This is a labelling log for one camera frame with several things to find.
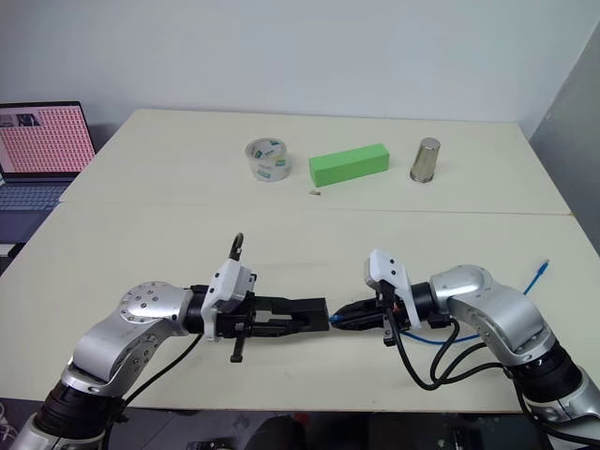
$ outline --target gray wall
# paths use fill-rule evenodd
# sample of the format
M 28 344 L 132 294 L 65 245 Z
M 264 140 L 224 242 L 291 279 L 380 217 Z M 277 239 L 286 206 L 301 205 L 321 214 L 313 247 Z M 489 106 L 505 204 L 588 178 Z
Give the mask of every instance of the gray wall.
M 0 101 L 518 122 L 578 60 L 598 0 L 0 0 Z
M 531 144 L 600 253 L 600 25 Z

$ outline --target metal cup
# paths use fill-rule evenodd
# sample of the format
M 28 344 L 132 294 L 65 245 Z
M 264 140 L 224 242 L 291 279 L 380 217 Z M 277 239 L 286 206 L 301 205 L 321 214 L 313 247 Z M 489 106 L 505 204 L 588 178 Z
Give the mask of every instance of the metal cup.
M 440 141 L 425 138 L 419 145 L 419 151 L 411 168 L 411 178 L 419 183 L 428 183 L 433 179 L 435 163 L 440 153 Z

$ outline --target green rectangular block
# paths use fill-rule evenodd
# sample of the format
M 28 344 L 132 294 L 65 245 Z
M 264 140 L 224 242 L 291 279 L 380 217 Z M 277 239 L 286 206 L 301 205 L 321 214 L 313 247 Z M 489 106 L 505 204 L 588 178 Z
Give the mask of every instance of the green rectangular block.
M 382 143 L 331 153 L 308 159 L 310 177 L 315 186 L 333 185 L 359 176 L 387 171 L 390 153 Z

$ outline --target white table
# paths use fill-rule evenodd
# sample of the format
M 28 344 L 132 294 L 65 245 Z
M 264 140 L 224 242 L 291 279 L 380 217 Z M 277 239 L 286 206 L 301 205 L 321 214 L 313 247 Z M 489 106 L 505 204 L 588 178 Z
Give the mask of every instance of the white table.
M 550 267 L 532 290 L 562 345 L 600 380 L 594 336 L 600 260 L 569 216 L 278 211 L 220 207 L 60 205 L 0 277 L 0 397 L 43 399 L 74 344 L 124 292 L 160 279 L 205 283 L 246 234 L 243 262 L 256 292 L 321 296 L 330 311 L 372 295 L 363 262 L 373 248 L 402 260 L 413 282 L 459 263 L 486 267 L 524 288 L 539 263 Z M 440 338 L 447 333 L 435 334 Z M 171 338 L 142 380 L 179 354 Z M 458 344 L 457 353 L 468 344 Z M 420 373 L 437 348 L 407 341 Z M 430 393 L 419 389 L 381 331 L 251 339 L 241 365 L 231 340 L 201 343 L 136 404 L 163 408 L 370 411 L 516 411 L 511 383 L 487 371 Z M 475 363 L 488 361 L 480 351 Z
M 426 136 L 442 149 L 434 182 L 422 185 L 409 171 Z M 243 151 L 261 137 L 287 144 L 287 179 L 254 180 Z M 309 157 L 372 143 L 389 149 L 389 171 L 309 194 Z M 569 213 L 516 124 L 161 110 L 136 111 L 61 201 Z

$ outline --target tape roll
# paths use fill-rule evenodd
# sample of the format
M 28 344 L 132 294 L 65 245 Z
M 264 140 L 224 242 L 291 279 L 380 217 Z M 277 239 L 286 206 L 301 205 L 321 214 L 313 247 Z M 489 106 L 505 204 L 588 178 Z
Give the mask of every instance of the tape roll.
M 269 183 L 282 180 L 290 174 L 292 165 L 287 158 L 287 148 L 279 139 L 260 138 L 252 141 L 245 153 L 257 180 Z

